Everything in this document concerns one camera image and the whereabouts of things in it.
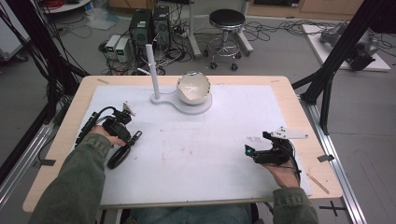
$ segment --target stool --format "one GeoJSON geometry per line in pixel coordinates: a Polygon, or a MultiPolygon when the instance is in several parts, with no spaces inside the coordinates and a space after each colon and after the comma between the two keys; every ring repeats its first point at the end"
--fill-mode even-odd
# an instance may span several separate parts
{"type": "Polygon", "coordinates": [[[236,71],[238,66],[235,63],[235,59],[240,59],[242,54],[239,51],[239,45],[228,38],[228,33],[236,31],[244,25],[244,14],[232,9],[219,9],[210,13],[209,22],[213,27],[223,31],[222,38],[216,38],[210,41],[204,50],[205,57],[209,56],[209,51],[213,53],[210,68],[216,69],[218,67],[215,63],[216,56],[232,57],[233,63],[231,69],[236,71]]]}

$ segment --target gray floor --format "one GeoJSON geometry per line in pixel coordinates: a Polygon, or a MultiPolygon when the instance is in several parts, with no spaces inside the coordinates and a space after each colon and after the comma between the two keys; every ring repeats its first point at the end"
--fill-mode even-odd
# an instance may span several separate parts
{"type": "MultiPolygon", "coordinates": [[[[82,12],[60,15],[59,21],[76,21],[82,12]]],[[[281,21],[265,18],[248,18],[261,24],[278,26],[281,21]]],[[[196,20],[197,27],[207,18],[196,20]]],[[[90,30],[81,27],[86,21],[73,24],[73,34],[62,37],[65,47],[85,70],[100,75],[106,69],[106,61],[98,46],[109,39],[111,34],[124,33],[128,20],[119,20],[108,31],[90,30]]],[[[206,75],[253,75],[285,76],[290,82],[306,77],[320,67],[318,58],[304,36],[291,35],[285,31],[267,33],[270,41],[251,41],[254,52],[249,57],[238,60],[239,69],[231,71],[229,61],[221,61],[216,70],[211,70],[209,59],[201,58],[185,63],[173,63],[164,69],[166,75],[182,75],[196,70],[206,75]]],[[[209,36],[198,35],[201,49],[209,36]]],[[[396,45],[395,38],[387,37],[396,45]]],[[[350,184],[358,198],[368,223],[393,223],[396,220],[396,76],[393,64],[396,58],[378,52],[392,68],[383,72],[352,72],[340,70],[333,81],[332,101],[329,116],[329,131],[341,162],[346,170],[350,184]]],[[[32,60],[27,63],[12,61],[0,67],[1,126],[0,162],[4,162],[10,151],[17,145],[30,124],[46,103],[46,80],[39,75],[32,60]]],[[[297,90],[302,93],[306,87],[297,90]]],[[[22,182],[0,211],[2,223],[25,223],[29,214],[21,209],[24,198],[31,187],[36,168],[31,168],[22,182]]],[[[341,199],[332,200],[334,206],[345,207],[341,199]]],[[[347,212],[319,209],[331,206],[328,200],[314,201],[320,223],[350,223],[347,212]]],[[[260,204],[261,217],[265,223],[272,223],[267,209],[260,204]]]]}

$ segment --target green jacket sleeve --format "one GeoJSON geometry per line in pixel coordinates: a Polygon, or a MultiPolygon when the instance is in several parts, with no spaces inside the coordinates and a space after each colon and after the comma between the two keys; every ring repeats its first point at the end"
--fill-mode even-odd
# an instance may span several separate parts
{"type": "Polygon", "coordinates": [[[303,189],[274,191],[274,224],[317,224],[318,215],[303,189]]]}
{"type": "Polygon", "coordinates": [[[44,191],[29,223],[94,223],[102,199],[104,161],[109,150],[107,138],[87,134],[44,191]]]}

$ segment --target person's lap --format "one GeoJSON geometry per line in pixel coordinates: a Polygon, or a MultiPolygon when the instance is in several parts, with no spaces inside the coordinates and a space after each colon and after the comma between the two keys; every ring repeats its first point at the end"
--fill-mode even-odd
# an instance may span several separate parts
{"type": "Polygon", "coordinates": [[[140,208],[131,210],[131,218],[138,224],[251,224],[249,204],[140,208]]]}

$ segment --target person's right hand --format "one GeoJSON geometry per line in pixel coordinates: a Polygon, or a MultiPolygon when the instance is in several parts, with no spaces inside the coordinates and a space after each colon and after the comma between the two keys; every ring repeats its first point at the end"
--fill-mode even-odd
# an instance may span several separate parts
{"type": "Polygon", "coordinates": [[[299,188],[299,183],[291,160],[277,166],[275,164],[262,164],[274,177],[281,188],[299,188]]]}
{"type": "Polygon", "coordinates": [[[119,145],[120,147],[125,146],[125,142],[122,141],[120,138],[117,136],[111,136],[108,132],[106,132],[105,128],[101,125],[95,125],[92,130],[90,130],[90,133],[99,133],[106,137],[108,141],[111,143],[111,147],[114,147],[114,145],[119,145]]]}

